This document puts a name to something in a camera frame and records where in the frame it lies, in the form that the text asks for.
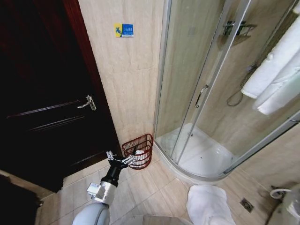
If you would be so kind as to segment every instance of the red wire basket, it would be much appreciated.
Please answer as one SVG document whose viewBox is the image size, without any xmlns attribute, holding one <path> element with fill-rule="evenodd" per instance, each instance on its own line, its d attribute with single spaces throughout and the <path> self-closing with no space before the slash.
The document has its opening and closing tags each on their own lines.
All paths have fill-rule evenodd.
<svg viewBox="0 0 300 225">
<path fill-rule="evenodd" d="M 149 165 L 152 157 L 153 137 L 145 134 L 122 145 L 124 155 L 128 157 L 132 154 L 136 146 L 136 161 L 130 165 L 132 169 L 141 170 Z"/>
</svg>

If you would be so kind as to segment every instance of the blue sign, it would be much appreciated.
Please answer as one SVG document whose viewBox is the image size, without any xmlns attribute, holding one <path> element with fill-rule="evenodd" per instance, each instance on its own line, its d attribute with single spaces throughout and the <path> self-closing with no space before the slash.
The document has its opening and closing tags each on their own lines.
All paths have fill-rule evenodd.
<svg viewBox="0 0 300 225">
<path fill-rule="evenodd" d="M 115 23 L 114 31 L 116 37 L 133 37 L 133 24 Z"/>
</svg>

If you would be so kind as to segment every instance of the shower enclosure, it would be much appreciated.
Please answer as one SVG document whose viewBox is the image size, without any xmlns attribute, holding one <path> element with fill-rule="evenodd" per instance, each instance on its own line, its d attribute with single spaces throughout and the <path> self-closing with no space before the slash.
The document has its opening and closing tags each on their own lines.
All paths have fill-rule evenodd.
<svg viewBox="0 0 300 225">
<path fill-rule="evenodd" d="M 264 115 L 240 92 L 296 2 L 165 0 L 154 137 L 179 173 L 217 181 L 299 122 L 299 97 Z"/>
</svg>

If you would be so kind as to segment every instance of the floor drain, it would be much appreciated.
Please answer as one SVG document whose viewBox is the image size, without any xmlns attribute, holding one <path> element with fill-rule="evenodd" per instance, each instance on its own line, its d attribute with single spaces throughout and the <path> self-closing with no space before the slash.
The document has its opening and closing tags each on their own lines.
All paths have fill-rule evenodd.
<svg viewBox="0 0 300 225">
<path fill-rule="evenodd" d="M 254 208 L 254 206 L 246 198 L 243 198 L 240 203 L 248 212 L 251 212 Z"/>
</svg>

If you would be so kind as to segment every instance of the door handle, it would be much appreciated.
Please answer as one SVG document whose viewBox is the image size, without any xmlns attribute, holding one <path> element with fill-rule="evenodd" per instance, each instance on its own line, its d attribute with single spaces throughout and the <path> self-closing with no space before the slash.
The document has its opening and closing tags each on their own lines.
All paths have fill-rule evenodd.
<svg viewBox="0 0 300 225">
<path fill-rule="evenodd" d="M 92 111 L 95 111 L 96 110 L 96 105 L 95 105 L 95 103 L 94 103 L 94 101 L 93 101 L 93 98 L 92 98 L 92 96 L 87 96 L 86 97 L 86 99 L 88 100 L 88 102 L 87 103 L 85 103 L 85 104 L 83 104 L 83 105 L 80 105 L 80 106 L 77 106 L 77 109 L 82 109 L 82 108 L 84 108 L 84 107 L 86 107 L 86 106 L 90 106 L 90 108 L 92 109 Z"/>
<path fill-rule="evenodd" d="M 200 91 L 200 93 L 199 93 L 199 96 L 198 96 L 198 98 L 197 98 L 196 104 L 195 104 L 195 108 L 199 108 L 199 107 L 200 107 L 200 106 L 198 105 L 199 98 L 201 97 L 201 95 L 202 95 L 202 93 L 204 92 L 204 90 L 207 89 L 207 88 L 208 88 L 208 85 L 206 84 L 206 85 L 201 89 L 201 91 Z"/>
</svg>

